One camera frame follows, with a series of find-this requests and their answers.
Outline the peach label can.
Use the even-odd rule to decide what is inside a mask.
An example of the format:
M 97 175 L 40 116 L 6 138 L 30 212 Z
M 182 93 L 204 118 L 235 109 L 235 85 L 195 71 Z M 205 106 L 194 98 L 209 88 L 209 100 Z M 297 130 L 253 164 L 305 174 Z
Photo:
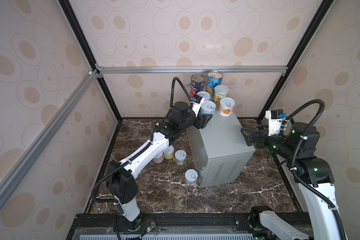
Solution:
M 236 105 L 235 100 L 231 98 L 222 98 L 219 105 L 219 114 L 223 117 L 229 117 L 233 113 L 233 109 Z

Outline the dark blue red soup can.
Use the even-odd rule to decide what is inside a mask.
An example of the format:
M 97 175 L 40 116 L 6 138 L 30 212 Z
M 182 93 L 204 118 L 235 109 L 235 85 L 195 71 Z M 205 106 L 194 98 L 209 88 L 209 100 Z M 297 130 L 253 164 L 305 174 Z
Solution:
M 204 82 L 205 78 L 202 75 L 192 75 L 191 83 L 190 83 L 190 96 L 194 97 L 198 92 L 202 92 L 204 90 Z

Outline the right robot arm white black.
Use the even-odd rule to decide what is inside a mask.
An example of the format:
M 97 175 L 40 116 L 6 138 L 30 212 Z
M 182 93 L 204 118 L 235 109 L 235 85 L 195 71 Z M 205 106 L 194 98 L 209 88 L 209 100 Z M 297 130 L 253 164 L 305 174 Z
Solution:
M 284 122 L 277 130 L 241 129 L 248 146 L 268 148 L 272 155 L 283 157 L 303 193 L 309 210 L 315 240 L 346 240 L 335 195 L 335 179 L 329 164 L 315 156 L 320 133 L 314 122 L 292 124 L 287 136 Z

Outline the teal label can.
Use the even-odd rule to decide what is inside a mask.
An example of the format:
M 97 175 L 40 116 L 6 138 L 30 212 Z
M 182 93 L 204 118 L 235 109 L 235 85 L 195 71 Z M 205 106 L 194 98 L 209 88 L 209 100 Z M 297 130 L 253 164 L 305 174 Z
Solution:
M 204 98 L 205 101 L 210 101 L 211 100 L 211 94 L 209 94 L 208 92 L 200 91 L 200 92 L 197 92 L 197 95 Z

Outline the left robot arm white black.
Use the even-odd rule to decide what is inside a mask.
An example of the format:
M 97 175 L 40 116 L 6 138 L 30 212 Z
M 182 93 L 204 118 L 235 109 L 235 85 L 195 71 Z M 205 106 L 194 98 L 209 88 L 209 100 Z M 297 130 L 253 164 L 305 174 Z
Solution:
M 111 162 L 107 170 L 106 187 L 112 194 L 111 201 L 121 215 L 132 225 L 139 223 L 141 211 L 137 205 L 136 179 L 154 157 L 172 145 L 189 127 L 203 129 L 213 114 L 196 114 L 185 102 L 175 103 L 163 121 L 157 124 L 149 140 L 120 162 Z

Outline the blue progresso soup can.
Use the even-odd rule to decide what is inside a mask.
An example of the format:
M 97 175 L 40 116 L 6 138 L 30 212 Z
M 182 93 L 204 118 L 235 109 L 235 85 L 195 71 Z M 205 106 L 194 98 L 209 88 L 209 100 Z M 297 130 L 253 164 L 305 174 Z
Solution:
M 215 87 L 222 83 L 223 74 L 219 71 L 211 71 L 207 74 L 206 91 L 213 95 Z

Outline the yellow label can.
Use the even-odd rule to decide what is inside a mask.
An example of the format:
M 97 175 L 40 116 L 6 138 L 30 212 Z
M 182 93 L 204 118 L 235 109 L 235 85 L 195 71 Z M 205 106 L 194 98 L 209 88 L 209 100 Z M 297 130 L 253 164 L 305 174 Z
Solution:
M 216 106 L 220 105 L 220 101 L 222 98 L 226 98 L 229 93 L 229 87 L 226 85 L 217 85 L 214 89 L 213 102 Z

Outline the pink label can back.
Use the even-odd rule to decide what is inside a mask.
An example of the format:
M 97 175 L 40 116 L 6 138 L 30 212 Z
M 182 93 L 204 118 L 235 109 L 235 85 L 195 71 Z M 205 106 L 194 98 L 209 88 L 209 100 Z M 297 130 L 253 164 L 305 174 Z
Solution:
M 159 152 L 153 159 L 153 163 L 155 164 L 159 164 L 164 160 L 164 153 L 163 152 Z

